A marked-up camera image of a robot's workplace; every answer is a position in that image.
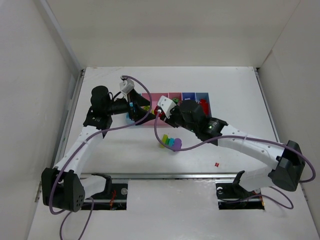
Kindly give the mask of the lime tall lego brick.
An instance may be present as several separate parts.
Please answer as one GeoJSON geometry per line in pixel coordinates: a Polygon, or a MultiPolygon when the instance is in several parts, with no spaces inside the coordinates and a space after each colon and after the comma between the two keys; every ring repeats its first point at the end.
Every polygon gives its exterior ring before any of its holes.
{"type": "Polygon", "coordinates": [[[169,141],[170,141],[169,136],[167,134],[164,134],[161,139],[160,147],[164,148],[165,146],[168,146],[169,141]]]}

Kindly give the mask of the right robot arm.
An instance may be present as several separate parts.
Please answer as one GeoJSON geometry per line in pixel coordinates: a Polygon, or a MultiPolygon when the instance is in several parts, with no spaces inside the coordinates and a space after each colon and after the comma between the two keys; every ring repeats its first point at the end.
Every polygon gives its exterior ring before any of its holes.
{"type": "Polygon", "coordinates": [[[163,96],[157,107],[161,111],[160,119],[170,126],[184,128],[202,142],[235,150],[264,164],[256,170],[238,172],[233,181],[236,186],[248,192],[272,186],[288,192],[297,189],[305,167],[298,143],[290,140],[282,144],[256,138],[224,120],[207,116],[194,100],[176,104],[163,96]]]}

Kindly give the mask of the dark green lego piece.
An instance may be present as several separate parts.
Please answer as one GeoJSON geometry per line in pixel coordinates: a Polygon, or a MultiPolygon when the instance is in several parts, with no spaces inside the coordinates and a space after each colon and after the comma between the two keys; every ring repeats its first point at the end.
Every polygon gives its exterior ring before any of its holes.
{"type": "Polygon", "coordinates": [[[178,99],[178,98],[173,98],[172,100],[173,100],[176,104],[179,103],[179,99],[178,99]]]}

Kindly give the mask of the red bricks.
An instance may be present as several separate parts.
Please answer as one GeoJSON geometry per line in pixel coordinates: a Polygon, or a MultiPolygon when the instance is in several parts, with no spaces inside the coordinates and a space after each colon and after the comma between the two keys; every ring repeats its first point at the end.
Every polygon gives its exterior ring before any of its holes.
{"type": "Polygon", "coordinates": [[[209,103],[204,98],[202,98],[200,99],[199,104],[201,105],[205,115],[209,116],[209,113],[210,113],[209,103]]]}

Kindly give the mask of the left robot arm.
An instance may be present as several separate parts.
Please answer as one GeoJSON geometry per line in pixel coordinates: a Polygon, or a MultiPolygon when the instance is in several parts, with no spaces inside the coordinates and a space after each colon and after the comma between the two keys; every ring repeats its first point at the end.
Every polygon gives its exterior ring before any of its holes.
{"type": "Polygon", "coordinates": [[[53,215],[63,211],[77,212],[91,196],[111,193],[111,176],[93,173],[81,179],[81,174],[95,147],[107,132],[113,130],[112,116],[129,114],[136,125],[152,116],[143,108],[152,105],[151,99],[144,98],[134,89],[126,94],[126,98],[113,99],[108,88],[100,85],[92,89],[90,102],[81,132],[69,152],[53,168],[47,167],[41,174],[43,204],[53,215]]]}

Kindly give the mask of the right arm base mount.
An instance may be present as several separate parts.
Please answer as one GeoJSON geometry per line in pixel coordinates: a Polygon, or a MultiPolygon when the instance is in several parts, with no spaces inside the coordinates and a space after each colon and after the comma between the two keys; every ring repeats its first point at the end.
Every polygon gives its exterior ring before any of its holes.
{"type": "Polygon", "coordinates": [[[217,204],[219,210],[264,210],[261,190],[247,191],[239,185],[240,177],[245,171],[240,171],[235,179],[215,183],[217,204]]]}

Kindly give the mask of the lime lego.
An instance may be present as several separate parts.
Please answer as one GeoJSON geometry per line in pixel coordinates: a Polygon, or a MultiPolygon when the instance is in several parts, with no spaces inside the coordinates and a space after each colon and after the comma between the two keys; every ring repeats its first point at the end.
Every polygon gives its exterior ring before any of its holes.
{"type": "Polygon", "coordinates": [[[146,106],[143,107],[143,109],[148,112],[148,111],[150,111],[151,108],[150,108],[149,105],[146,105],[146,106]]]}

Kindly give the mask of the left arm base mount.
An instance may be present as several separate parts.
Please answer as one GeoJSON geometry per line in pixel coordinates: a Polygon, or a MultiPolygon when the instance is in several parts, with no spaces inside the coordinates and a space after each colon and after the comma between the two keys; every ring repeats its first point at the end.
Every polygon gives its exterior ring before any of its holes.
{"type": "Polygon", "coordinates": [[[128,182],[107,174],[93,174],[81,180],[85,191],[82,210],[123,211],[127,209],[128,182]]]}

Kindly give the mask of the red round flower lego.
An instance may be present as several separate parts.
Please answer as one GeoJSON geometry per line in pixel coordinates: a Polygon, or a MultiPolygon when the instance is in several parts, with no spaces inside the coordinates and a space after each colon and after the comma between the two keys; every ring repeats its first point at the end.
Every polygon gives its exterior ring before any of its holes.
{"type": "Polygon", "coordinates": [[[153,114],[157,116],[160,120],[163,120],[166,118],[164,111],[159,106],[155,107],[155,109],[153,110],[153,114]]]}

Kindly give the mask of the lavender flower lego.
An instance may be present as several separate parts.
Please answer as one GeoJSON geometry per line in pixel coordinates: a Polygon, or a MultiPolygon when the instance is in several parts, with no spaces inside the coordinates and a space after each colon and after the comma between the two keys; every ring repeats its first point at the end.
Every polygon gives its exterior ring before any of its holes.
{"type": "Polygon", "coordinates": [[[172,150],[174,152],[179,151],[182,148],[182,140],[180,138],[175,138],[173,145],[172,145],[172,150]]]}

